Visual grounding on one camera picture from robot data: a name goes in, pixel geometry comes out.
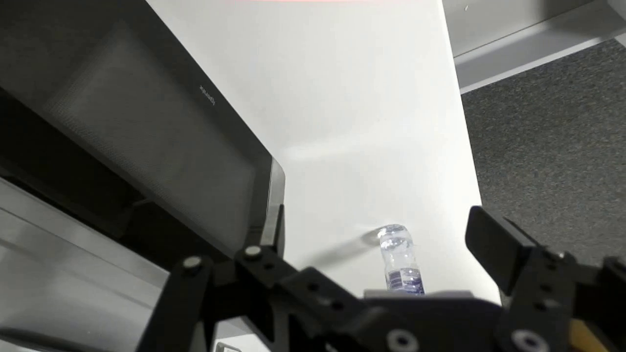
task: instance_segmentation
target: gray carpet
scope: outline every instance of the gray carpet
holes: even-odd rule
[[[626,49],[617,42],[464,96],[484,204],[599,265],[626,257]]]

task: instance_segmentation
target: plastic water bottle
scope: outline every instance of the plastic water bottle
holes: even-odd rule
[[[417,270],[413,239],[404,225],[386,225],[378,231],[380,249],[386,261],[386,280],[392,292],[423,296],[423,276]]]

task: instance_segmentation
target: white table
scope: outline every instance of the white table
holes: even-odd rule
[[[363,237],[413,231],[427,292],[499,302],[464,247],[480,190],[439,0],[159,0],[155,10],[282,163],[286,259],[363,296]]]

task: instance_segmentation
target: black metal frame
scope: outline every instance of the black metal frame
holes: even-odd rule
[[[626,349],[626,267],[580,267],[537,247],[511,222],[482,208],[470,216],[470,251],[511,306],[480,300],[357,300],[321,272],[294,270],[271,249],[235,261],[181,263],[155,310],[140,352],[188,351],[196,325],[214,341],[220,321],[245,317],[271,351],[572,351],[570,323],[582,319],[607,351]]]

